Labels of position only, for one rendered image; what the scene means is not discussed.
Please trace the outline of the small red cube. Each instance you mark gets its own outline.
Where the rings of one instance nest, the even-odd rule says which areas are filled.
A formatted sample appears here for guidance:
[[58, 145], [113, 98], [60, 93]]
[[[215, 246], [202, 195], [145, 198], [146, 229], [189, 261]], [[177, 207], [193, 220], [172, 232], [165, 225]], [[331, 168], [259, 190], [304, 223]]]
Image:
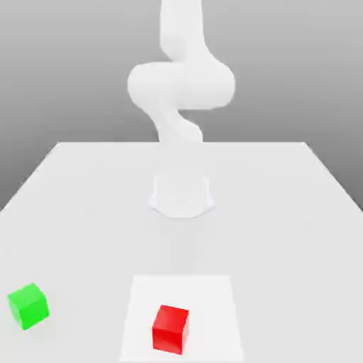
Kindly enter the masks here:
[[152, 348], [183, 355], [189, 334], [189, 310], [161, 305], [152, 324]]

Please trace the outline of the small green cube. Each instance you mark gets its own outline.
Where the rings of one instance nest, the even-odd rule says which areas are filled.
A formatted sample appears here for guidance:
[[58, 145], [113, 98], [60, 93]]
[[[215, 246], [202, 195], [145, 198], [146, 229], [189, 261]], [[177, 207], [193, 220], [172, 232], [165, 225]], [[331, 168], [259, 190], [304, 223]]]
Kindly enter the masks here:
[[14, 320], [23, 330], [50, 316], [48, 300], [34, 282], [10, 293], [7, 301]]

